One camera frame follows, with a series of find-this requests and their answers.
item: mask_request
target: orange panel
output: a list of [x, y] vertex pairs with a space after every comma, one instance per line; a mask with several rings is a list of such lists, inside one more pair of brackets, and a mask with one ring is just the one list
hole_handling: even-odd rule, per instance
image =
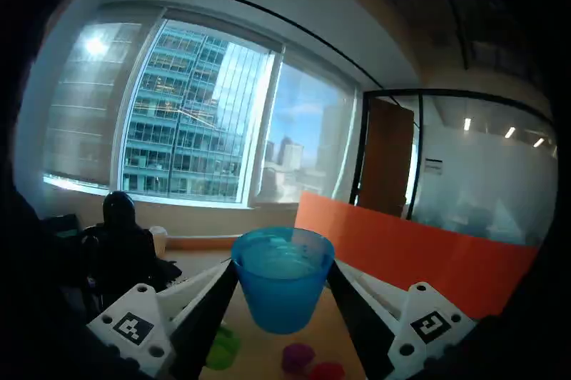
[[295, 226], [327, 237], [338, 259], [382, 281], [405, 290], [428, 282], [474, 319], [503, 310], [537, 254], [307, 192]]

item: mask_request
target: blue plastic cup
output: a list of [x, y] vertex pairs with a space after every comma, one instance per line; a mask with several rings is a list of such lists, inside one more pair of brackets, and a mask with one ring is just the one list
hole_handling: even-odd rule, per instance
[[232, 246], [252, 317], [274, 334], [291, 334], [309, 323], [334, 258], [325, 237], [288, 227], [251, 231]]

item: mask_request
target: wooden door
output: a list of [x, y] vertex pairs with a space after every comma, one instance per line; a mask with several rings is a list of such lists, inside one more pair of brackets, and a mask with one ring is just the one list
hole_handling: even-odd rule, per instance
[[384, 100], [369, 101], [369, 122], [358, 206], [400, 216], [413, 145], [414, 113]]

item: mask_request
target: wooden table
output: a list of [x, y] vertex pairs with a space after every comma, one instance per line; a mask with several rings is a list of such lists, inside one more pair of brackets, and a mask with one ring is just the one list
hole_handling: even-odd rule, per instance
[[345, 380], [365, 378], [341, 313], [327, 288], [321, 293], [309, 325], [294, 334], [269, 334], [258, 327], [250, 315], [239, 283], [224, 315], [224, 321], [241, 340], [240, 351], [229, 369], [214, 371], [203, 368], [201, 380], [302, 378], [286, 374], [281, 369], [282, 350], [292, 343], [304, 343], [313, 347], [315, 359], [312, 366], [319, 362], [338, 362], [345, 369]]

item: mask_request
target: glass skyscraper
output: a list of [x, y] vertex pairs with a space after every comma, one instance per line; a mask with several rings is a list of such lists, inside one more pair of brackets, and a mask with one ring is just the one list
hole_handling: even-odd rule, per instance
[[123, 190], [237, 202], [248, 125], [271, 54], [200, 26], [167, 21], [128, 119]]

